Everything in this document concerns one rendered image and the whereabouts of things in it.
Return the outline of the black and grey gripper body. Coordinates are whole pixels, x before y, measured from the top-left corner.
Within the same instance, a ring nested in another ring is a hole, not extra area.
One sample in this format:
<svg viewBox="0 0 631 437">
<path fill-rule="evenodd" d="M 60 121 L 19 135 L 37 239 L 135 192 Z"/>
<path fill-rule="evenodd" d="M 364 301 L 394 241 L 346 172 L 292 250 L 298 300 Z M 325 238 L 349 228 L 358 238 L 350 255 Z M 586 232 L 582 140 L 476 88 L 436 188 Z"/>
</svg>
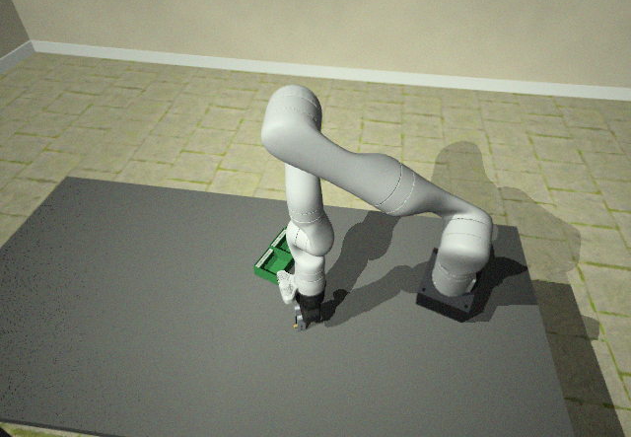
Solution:
<svg viewBox="0 0 631 437">
<path fill-rule="evenodd" d="M 320 304 L 324 299 L 326 286 L 325 273 L 317 281 L 306 282 L 298 278 L 296 273 L 290 274 L 286 270 L 279 270 L 277 281 L 283 301 L 286 304 L 291 304 L 296 299 L 304 323 L 308 324 L 320 320 Z"/>
</svg>

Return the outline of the green three-compartment bin rack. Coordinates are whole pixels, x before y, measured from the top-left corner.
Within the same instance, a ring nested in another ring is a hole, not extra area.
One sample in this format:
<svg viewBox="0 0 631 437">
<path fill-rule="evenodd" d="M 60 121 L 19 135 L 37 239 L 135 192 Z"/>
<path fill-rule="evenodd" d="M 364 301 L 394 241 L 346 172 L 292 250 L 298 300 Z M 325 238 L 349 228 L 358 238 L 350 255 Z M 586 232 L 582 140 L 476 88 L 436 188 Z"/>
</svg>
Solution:
<svg viewBox="0 0 631 437">
<path fill-rule="evenodd" d="M 286 229 L 287 226 L 285 227 Z M 253 266 L 255 275 L 277 285 L 277 272 L 279 270 L 286 270 L 289 272 L 295 264 L 287 244 L 285 228 L 282 229 L 282 231 L 269 245 L 269 248 Z"/>
</svg>

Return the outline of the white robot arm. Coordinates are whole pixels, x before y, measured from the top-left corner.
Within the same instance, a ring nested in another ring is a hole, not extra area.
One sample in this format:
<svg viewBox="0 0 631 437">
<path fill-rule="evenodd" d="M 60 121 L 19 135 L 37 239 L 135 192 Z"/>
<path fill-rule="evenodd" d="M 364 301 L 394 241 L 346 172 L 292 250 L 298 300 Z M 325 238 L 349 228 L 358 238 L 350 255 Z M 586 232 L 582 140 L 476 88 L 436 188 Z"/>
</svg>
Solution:
<svg viewBox="0 0 631 437">
<path fill-rule="evenodd" d="M 470 292 L 476 272 L 490 257 L 491 216 L 389 155 L 353 153 L 340 147 L 320 132 L 321 122 L 322 110 L 316 95 L 303 86 L 287 85 L 270 98 L 261 128 L 265 149 L 285 163 L 291 218 L 286 240 L 298 278 L 306 282 L 321 279 L 324 256 L 334 243 L 334 231 L 323 210 L 323 179 L 390 216 L 432 211 L 439 215 L 444 228 L 434 286 L 449 297 Z"/>
</svg>

